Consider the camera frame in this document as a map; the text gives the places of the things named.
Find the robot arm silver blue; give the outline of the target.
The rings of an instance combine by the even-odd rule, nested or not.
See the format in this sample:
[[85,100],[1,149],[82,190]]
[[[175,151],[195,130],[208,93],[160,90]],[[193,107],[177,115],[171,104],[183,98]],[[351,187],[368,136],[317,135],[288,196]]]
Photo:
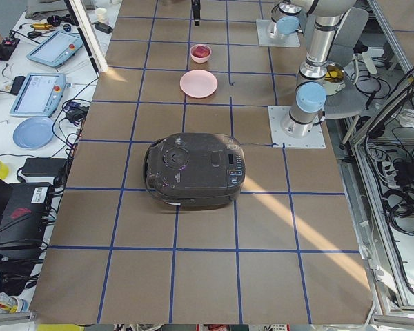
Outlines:
[[282,130],[290,137],[308,135],[313,121],[322,110],[326,92],[322,86],[328,64],[328,55],[342,17],[354,6],[354,1],[276,1],[272,20],[281,34],[294,32],[299,23],[297,15],[305,12],[314,18],[306,58],[299,67],[295,101],[289,113],[281,120]]

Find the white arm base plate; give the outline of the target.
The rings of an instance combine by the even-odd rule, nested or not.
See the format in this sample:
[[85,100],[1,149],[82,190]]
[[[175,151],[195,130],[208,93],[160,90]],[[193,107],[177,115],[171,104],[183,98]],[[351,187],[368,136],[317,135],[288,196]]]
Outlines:
[[326,147],[319,123],[315,115],[308,124],[294,122],[289,114],[290,106],[268,106],[271,141],[275,148],[324,149]]

